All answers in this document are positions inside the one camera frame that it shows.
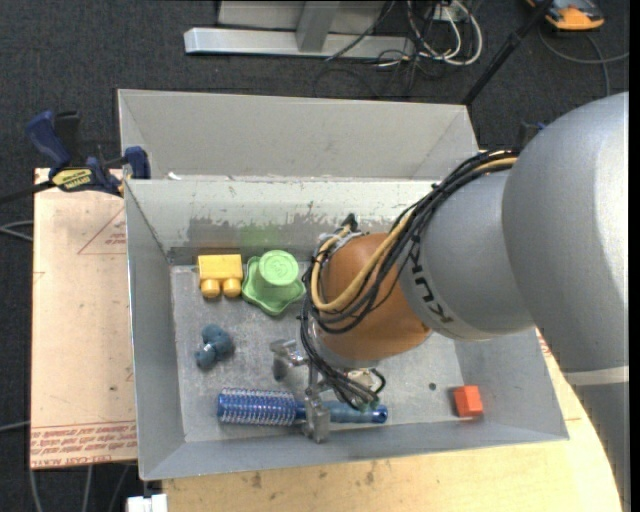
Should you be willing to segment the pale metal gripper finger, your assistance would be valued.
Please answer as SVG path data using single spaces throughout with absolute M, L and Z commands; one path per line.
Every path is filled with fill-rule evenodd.
M 272 375 L 276 381 L 284 380 L 289 371 L 306 364 L 306 357 L 298 350 L 295 339 L 276 340 L 270 343 Z
M 311 397 L 304 399 L 304 409 L 306 416 L 303 433 L 316 444 L 323 443 L 330 433 L 330 410 L 319 398 Z

